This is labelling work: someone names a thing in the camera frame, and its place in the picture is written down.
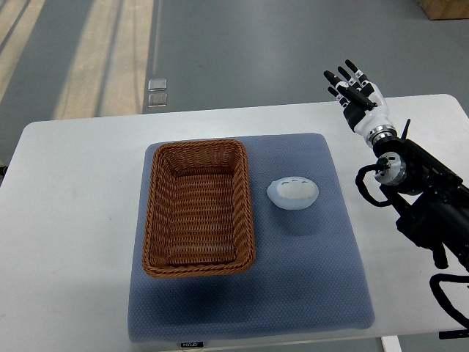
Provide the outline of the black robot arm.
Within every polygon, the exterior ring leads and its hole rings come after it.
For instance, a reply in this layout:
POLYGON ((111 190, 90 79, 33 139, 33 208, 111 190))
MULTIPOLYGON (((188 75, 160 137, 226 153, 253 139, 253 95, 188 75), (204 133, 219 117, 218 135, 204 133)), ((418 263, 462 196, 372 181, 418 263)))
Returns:
POLYGON ((468 187, 462 178, 390 124, 364 138, 377 162, 357 173, 361 196, 375 207, 393 207, 398 231, 430 250, 437 268, 447 268, 447 250, 467 268, 468 187))

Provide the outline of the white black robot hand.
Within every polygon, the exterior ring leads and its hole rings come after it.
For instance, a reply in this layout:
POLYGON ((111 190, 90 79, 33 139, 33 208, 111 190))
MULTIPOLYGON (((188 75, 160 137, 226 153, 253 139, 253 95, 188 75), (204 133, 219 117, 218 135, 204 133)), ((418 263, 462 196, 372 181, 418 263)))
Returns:
POLYGON ((369 147, 382 138, 395 137, 396 129, 388 119, 388 104, 378 86, 348 59, 337 70, 338 74, 326 70, 323 75, 350 129, 362 136, 369 147))

